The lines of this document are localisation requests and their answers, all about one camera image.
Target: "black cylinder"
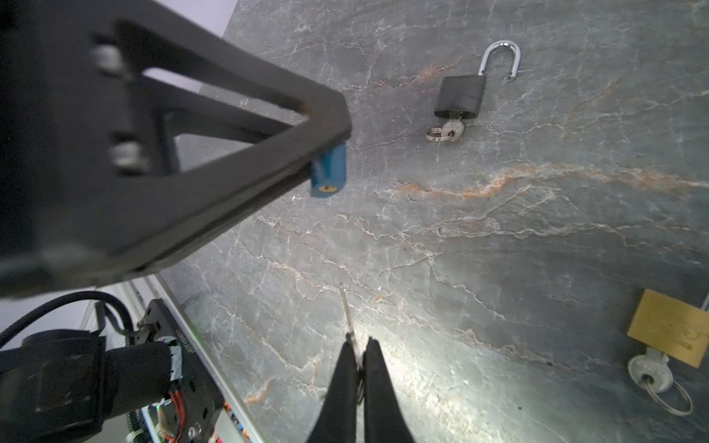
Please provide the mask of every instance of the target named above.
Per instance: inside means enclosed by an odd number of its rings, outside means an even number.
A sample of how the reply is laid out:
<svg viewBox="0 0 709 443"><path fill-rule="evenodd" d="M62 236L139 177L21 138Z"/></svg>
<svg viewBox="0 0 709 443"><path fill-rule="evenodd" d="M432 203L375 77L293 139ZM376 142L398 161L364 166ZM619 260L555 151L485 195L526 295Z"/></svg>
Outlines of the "black cylinder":
<svg viewBox="0 0 709 443"><path fill-rule="evenodd" d="M145 343L106 353L104 417L155 403L167 395L172 358L167 343Z"/></svg>

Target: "silver key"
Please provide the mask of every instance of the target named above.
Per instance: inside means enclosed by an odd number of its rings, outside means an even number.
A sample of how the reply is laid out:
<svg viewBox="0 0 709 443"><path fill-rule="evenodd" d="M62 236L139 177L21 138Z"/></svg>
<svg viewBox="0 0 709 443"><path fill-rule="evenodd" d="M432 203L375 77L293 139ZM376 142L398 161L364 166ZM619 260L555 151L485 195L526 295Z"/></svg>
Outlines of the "silver key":
<svg viewBox="0 0 709 443"><path fill-rule="evenodd" d="M452 118L443 123L443 126L441 127L441 135L450 135L450 139L448 139L449 141L458 140L460 136L463 135L463 131L465 131L465 125L459 118Z"/></svg>
<svg viewBox="0 0 709 443"><path fill-rule="evenodd" d="M667 366L669 357L653 347L647 347L644 354L636 355L627 363L630 378L638 385L645 384L645 377L649 376L649 387L655 393L667 391L672 387L674 378L672 371Z"/></svg>

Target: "black hose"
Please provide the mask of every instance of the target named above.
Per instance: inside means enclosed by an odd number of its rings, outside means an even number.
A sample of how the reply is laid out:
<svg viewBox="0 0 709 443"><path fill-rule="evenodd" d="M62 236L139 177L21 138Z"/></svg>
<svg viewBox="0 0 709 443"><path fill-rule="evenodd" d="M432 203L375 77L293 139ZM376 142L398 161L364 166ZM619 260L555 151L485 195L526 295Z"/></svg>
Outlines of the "black hose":
<svg viewBox="0 0 709 443"><path fill-rule="evenodd" d="M23 329L34 323L36 320L41 318L43 315L52 312L54 309L60 308L69 303L82 300L99 300L105 301L109 305L113 306L116 310L118 316L121 317L121 322L123 323L123 329L128 331L133 331L133 321L130 319L130 313L125 305L118 300L116 297L109 293L101 291L79 291L67 294L65 296L57 297L54 300L48 301L47 303L33 309L29 313L25 314L20 320L10 325L3 332L0 332L0 348L8 344L17 334L19 334ZM126 344L133 344L135 340L125 341Z"/></svg>

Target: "gray marble tabletop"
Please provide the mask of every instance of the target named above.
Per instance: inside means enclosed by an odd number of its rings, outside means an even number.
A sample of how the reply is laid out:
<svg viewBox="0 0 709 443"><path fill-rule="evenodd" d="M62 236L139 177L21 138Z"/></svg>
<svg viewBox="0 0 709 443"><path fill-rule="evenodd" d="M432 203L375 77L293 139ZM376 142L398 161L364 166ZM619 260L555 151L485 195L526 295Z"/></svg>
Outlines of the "gray marble tabletop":
<svg viewBox="0 0 709 443"><path fill-rule="evenodd" d="M427 141L441 79L501 38L518 78L493 53L479 118ZM318 416L342 282L417 442L709 439L706 361L671 363L687 418L625 370L643 288L709 289L707 0L240 0L225 39L342 91L354 125L346 189L304 184L163 272L268 438ZM238 148L180 140L185 167Z"/></svg>

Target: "padlock shackle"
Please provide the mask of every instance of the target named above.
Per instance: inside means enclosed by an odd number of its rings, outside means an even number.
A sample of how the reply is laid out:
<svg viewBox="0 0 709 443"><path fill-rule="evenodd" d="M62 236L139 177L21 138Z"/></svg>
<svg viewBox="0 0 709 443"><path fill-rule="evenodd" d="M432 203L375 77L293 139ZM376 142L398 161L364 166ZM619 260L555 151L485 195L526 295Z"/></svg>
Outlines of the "padlock shackle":
<svg viewBox="0 0 709 443"><path fill-rule="evenodd" d="M520 60L522 59L522 51L517 43L512 40L498 40L492 45L489 45L483 54L483 60L480 61L480 69L478 69L478 75L485 75L485 66L487 65L487 59L490 57L490 53L493 52L500 46L509 47L515 54L515 60L512 62L512 70L510 71L510 79L515 79L517 77L517 71L520 69Z"/></svg>

